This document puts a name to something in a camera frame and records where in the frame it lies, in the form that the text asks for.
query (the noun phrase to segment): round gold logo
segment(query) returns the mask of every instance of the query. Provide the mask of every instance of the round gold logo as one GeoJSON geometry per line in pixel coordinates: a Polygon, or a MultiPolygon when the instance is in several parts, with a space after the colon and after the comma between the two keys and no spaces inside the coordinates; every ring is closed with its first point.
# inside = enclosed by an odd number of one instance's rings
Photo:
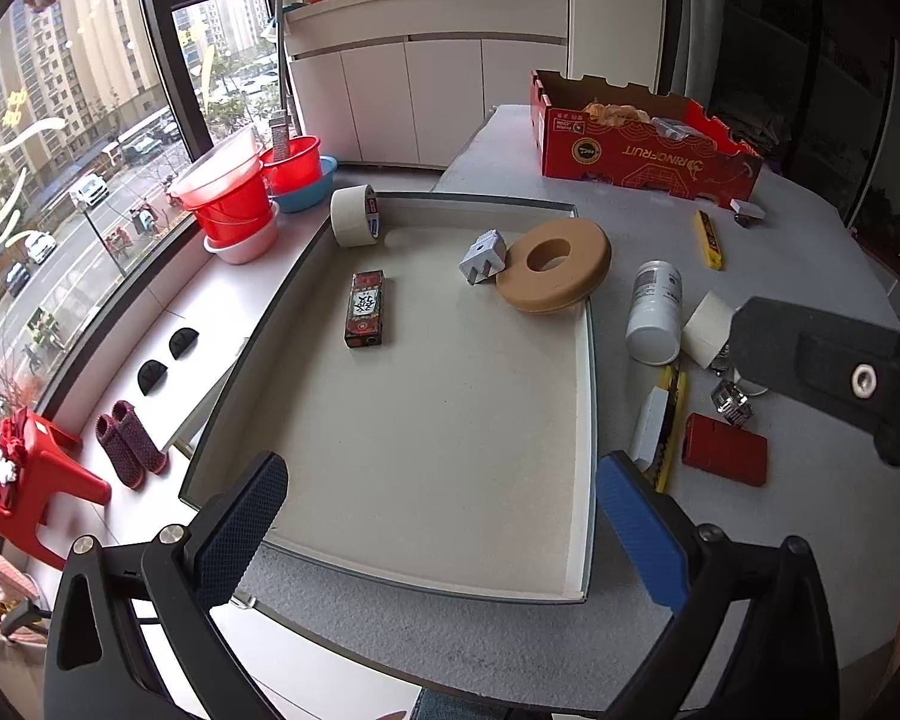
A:
{"type": "Polygon", "coordinates": [[[592,165],[600,159],[601,153],[600,143],[597,143],[593,138],[580,138],[573,144],[573,148],[570,151],[573,154],[573,158],[581,165],[592,165]]]}

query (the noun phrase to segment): plastic basin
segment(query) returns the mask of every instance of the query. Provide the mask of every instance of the plastic basin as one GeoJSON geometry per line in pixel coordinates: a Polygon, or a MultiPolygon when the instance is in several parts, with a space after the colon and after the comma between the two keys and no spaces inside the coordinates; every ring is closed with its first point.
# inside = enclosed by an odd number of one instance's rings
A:
{"type": "Polygon", "coordinates": [[[316,135],[299,135],[287,143],[290,156],[274,162],[274,150],[264,151],[264,180],[271,194],[287,194],[288,191],[309,186],[320,177],[320,138],[316,135]]]}
{"type": "Polygon", "coordinates": [[[261,150],[256,131],[245,127],[190,165],[167,194],[180,199],[211,240],[237,244],[269,221],[261,150]]]}
{"type": "Polygon", "coordinates": [[[211,254],[216,254],[226,263],[231,265],[243,265],[251,262],[266,252],[276,241],[277,205],[271,202],[271,215],[266,224],[257,230],[253,235],[238,244],[220,245],[209,237],[204,236],[203,248],[211,254]]]}
{"type": "Polygon", "coordinates": [[[333,157],[320,158],[320,170],[323,175],[302,189],[275,194],[274,200],[284,214],[293,214],[305,208],[311,208],[322,202],[333,190],[333,174],[337,172],[337,161],[333,157]]]}

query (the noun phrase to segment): blue gripper pad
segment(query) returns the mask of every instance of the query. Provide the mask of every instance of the blue gripper pad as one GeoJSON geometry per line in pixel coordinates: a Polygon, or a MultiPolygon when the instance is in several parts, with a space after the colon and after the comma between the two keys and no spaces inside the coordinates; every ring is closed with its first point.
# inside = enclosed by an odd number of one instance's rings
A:
{"type": "Polygon", "coordinates": [[[612,452],[597,461],[600,508],[653,603],[677,614],[690,594],[687,555],[653,507],[656,495],[626,452],[612,452]]]}
{"type": "MultiPolygon", "coordinates": [[[[233,496],[229,508],[194,556],[194,592],[204,611],[227,603],[237,589],[287,497],[287,465],[279,455],[269,454],[250,479],[237,481],[237,485],[241,483],[244,487],[233,496]]],[[[211,508],[216,512],[215,504],[220,503],[219,499],[212,499],[203,512],[210,514],[211,508]]]]}

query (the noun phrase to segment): white bottle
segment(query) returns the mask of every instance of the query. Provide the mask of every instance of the white bottle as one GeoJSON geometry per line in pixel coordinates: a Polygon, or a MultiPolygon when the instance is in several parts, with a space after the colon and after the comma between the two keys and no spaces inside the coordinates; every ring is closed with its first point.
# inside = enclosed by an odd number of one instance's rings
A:
{"type": "Polygon", "coordinates": [[[667,365],[680,352],[683,281],[670,263],[652,260],[640,266],[626,323],[626,351],[637,362],[667,365]]]}

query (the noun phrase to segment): blue jeans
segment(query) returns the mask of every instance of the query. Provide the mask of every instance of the blue jeans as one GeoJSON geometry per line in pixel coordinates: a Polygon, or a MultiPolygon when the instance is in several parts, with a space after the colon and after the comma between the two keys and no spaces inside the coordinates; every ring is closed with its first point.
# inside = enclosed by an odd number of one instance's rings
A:
{"type": "Polygon", "coordinates": [[[437,693],[436,690],[420,691],[410,720],[552,720],[549,712],[527,712],[497,704],[480,704],[471,699],[437,693]]]}

